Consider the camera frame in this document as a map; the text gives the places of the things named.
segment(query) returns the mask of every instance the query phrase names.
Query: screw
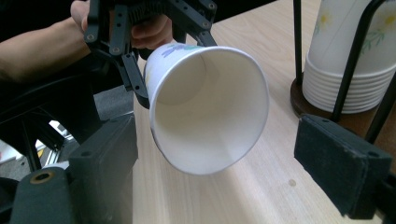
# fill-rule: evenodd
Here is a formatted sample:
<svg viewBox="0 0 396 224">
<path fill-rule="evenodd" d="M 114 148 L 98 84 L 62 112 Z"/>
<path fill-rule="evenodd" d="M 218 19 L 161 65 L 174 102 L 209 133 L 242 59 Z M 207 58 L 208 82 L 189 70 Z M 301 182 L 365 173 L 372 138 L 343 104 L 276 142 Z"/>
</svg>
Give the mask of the screw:
<svg viewBox="0 0 396 224">
<path fill-rule="evenodd" d="M 120 52 L 120 49 L 119 49 L 119 48 L 114 48 L 114 49 L 113 49 L 113 52 L 114 52 L 114 53 L 118 53 L 118 52 Z"/>
<path fill-rule="evenodd" d="M 88 40 L 93 40 L 93 39 L 95 39 L 95 36 L 94 35 L 87 35 L 87 39 Z"/>
</svg>

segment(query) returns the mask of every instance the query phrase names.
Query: human hand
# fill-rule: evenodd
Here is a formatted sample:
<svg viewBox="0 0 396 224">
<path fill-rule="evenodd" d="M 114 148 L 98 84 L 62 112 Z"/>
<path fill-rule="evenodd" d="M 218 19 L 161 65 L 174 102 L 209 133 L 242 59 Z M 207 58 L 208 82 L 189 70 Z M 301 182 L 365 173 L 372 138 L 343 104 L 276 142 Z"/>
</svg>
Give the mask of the human hand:
<svg viewBox="0 0 396 224">
<path fill-rule="evenodd" d="M 87 27 L 87 17 L 90 11 L 89 1 L 74 1 L 70 7 L 72 18 L 84 32 Z M 112 22 L 112 13 L 110 13 L 110 24 Z M 169 43 L 173 40 L 172 21 L 165 15 L 157 15 L 148 21 L 143 21 L 135 25 L 132 30 L 131 44 L 137 49 L 156 49 L 159 46 Z"/>
</svg>

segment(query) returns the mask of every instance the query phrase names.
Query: paper cup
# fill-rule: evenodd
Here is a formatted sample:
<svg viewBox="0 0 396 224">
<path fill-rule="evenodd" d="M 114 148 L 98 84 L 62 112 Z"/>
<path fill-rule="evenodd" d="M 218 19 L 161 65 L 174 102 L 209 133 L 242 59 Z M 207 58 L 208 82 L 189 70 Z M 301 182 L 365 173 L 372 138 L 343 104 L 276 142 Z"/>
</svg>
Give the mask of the paper cup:
<svg viewBox="0 0 396 224">
<path fill-rule="evenodd" d="M 322 0 L 308 57 L 320 70 L 344 74 L 361 15 L 371 0 Z M 375 12 L 355 76 L 396 68 L 396 1 Z"/>
<path fill-rule="evenodd" d="M 145 67 L 155 143 L 178 170 L 221 171 L 262 134 L 269 109 L 264 72 L 238 49 L 166 44 Z"/>
</svg>

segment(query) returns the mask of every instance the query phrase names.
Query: table surface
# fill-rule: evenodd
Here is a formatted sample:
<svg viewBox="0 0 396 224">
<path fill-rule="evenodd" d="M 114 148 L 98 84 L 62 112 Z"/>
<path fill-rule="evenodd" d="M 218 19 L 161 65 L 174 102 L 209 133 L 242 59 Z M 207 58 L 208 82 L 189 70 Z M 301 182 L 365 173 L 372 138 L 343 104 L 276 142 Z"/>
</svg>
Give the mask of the table surface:
<svg viewBox="0 0 396 224">
<path fill-rule="evenodd" d="M 304 56 L 319 4 L 302 1 Z M 295 79 L 293 1 L 278 0 L 218 22 L 212 35 L 218 45 L 250 54 L 266 73 L 271 103 L 265 129 L 255 147 L 233 166 L 214 175 L 187 175 L 161 154 L 149 128 L 149 111 L 134 103 L 139 148 L 134 224 L 381 223 L 379 217 L 342 217 L 293 157 L 298 126 L 290 105 Z"/>
</svg>

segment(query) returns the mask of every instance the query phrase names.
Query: black clamp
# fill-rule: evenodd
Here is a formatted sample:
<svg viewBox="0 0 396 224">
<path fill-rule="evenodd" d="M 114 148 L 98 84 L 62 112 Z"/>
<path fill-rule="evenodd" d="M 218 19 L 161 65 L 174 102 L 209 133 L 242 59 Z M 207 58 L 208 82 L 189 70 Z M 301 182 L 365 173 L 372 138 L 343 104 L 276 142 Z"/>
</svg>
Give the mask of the black clamp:
<svg viewBox="0 0 396 224">
<path fill-rule="evenodd" d="M 110 34 L 109 10 L 113 8 Z M 84 40 L 93 54 L 117 66 L 125 89 L 134 91 L 139 104 L 149 108 L 147 88 L 137 59 L 139 55 L 147 59 L 151 51 L 132 48 L 133 25 L 153 15 L 164 14 L 172 20 L 173 36 L 177 42 L 185 43 L 188 34 L 200 46 L 216 46 L 210 34 L 216 10 L 217 5 L 210 0 L 91 0 Z"/>
</svg>

